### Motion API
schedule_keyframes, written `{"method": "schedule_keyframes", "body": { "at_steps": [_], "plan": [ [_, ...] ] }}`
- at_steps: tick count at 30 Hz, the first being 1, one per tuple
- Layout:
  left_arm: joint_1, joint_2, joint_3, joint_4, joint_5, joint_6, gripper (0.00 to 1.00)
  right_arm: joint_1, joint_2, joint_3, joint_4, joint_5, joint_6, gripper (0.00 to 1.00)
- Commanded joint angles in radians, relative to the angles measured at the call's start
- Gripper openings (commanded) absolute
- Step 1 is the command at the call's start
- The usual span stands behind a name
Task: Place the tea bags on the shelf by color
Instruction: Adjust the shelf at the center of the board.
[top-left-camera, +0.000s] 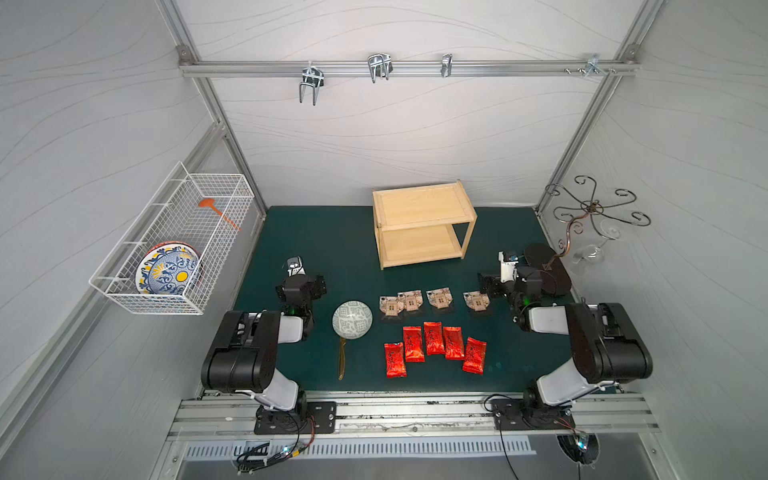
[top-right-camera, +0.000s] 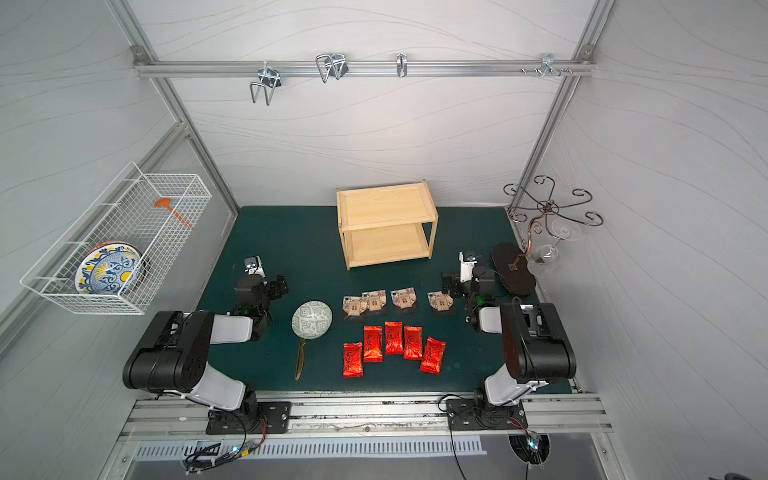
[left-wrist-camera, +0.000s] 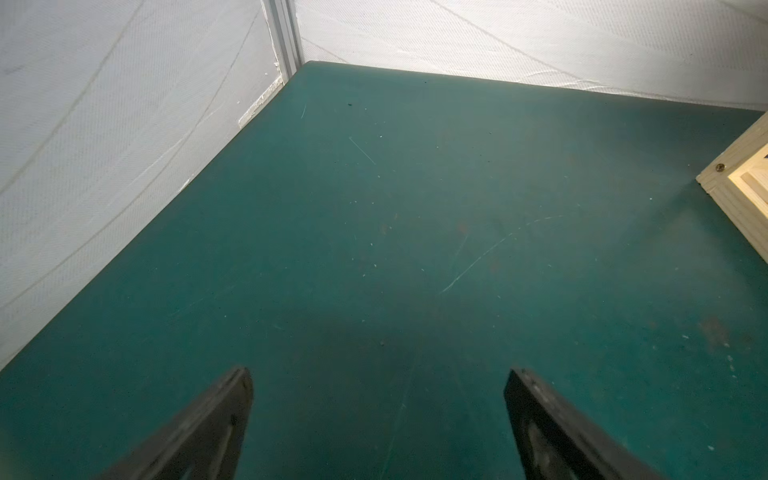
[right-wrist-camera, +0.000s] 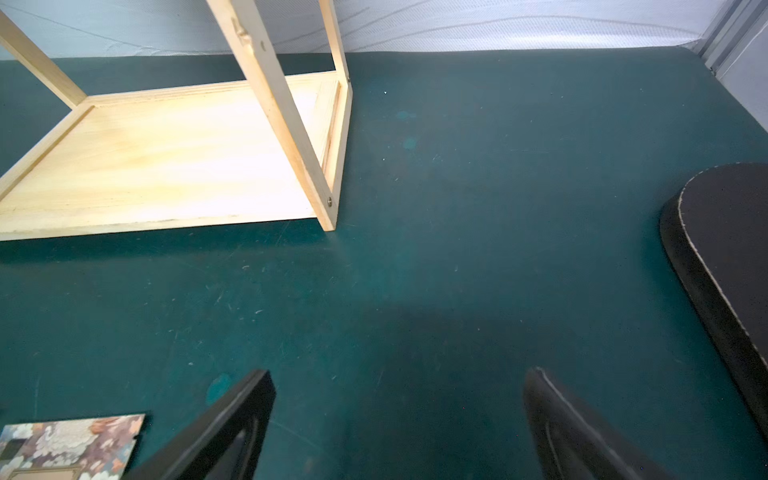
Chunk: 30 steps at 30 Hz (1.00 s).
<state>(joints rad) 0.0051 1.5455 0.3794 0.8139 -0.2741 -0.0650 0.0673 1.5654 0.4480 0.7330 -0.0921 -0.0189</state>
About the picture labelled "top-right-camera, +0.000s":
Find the floral tea bag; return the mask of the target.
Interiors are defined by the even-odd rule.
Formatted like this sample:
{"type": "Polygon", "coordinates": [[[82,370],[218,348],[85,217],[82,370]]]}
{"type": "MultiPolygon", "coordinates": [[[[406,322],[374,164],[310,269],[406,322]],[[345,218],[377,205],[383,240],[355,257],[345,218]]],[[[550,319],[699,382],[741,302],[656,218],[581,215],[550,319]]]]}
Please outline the floral tea bag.
{"type": "Polygon", "coordinates": [[[345,296],[342,310],[346,320],[360,320],[368,310],[367,299],[361,296],[345,296]]]}
{"type": "Polygon", "coordinates": [[[448,293],[429,292],[427,294],[429,306],[435,315],[450,315],[454,312],[454,299],[448,293]]]}
{"type": "Polygon", "coordinates": [[[385,290],[363,292],[362,300],[365,303],[366,312],[370,315],[383,314],[387,309],[387,292],[385,290]]]}
{"type": "Polygon", "coordinates": [[[413,287],[392,290],[391,300],[398,312],[412,312],[417,309],[417,294],[413,287]]]}

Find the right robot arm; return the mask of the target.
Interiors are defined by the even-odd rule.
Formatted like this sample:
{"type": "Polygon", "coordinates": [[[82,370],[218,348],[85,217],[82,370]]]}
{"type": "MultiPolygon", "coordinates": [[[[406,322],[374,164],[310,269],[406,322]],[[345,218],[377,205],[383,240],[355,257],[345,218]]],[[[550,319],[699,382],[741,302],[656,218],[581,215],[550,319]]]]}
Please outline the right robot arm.
{"type": "Polygon", "coordinates": [[[518,297],[494,301],[495,280],[489,268],[471,266],[460,274],[441,276],[441,294],[463,299],[465,320],[477,332],[502,339],[501,366],[475,390],[481,407],[512,407],[552,383],[570,380],[577,361],[552,303],[525,303],[518,297]]]}

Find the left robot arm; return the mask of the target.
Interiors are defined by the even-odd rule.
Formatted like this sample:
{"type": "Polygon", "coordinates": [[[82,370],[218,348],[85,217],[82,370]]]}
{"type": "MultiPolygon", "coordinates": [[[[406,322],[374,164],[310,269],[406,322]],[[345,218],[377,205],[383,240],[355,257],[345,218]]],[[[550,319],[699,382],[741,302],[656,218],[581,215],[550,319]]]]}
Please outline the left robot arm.
{"type": "Polygon", "coordinates": [[[170,394],[210,409],[242,409],[249,388],[213,367],[213,345],[255,342],[272,323],[270,303],[289,292],[284,276],[273,280],[255,272],[235,286],[237,303],[230,314],[211,311],[160,311],[155,314],[123,368],[125,387],[170,394]]]}

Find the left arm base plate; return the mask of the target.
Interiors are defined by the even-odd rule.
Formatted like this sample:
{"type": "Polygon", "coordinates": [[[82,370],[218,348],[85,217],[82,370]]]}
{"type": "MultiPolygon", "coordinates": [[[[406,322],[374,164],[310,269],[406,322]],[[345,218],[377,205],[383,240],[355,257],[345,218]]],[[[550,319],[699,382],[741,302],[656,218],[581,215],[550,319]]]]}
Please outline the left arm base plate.
{"type": "Polygon", "coordinates": [[[288,401],[245,403],[240,409],[208,412],[205,433],[208,435],[243,435],[265,432],[285,434],[288,431],[292,403],[288,401]]]}

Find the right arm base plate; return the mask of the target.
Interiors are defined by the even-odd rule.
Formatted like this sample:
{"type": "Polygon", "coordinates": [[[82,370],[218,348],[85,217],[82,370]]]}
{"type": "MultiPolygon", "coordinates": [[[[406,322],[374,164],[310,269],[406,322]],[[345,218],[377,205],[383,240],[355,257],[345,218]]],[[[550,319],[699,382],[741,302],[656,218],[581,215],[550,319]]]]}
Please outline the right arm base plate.
{"type": "Polygon", "coordinates": [[[521,405],[490,406],[451,396],[441,400],[438,408],[447,416],[448,425],[454,431],[524,431],[528,428],[521,405]]]}

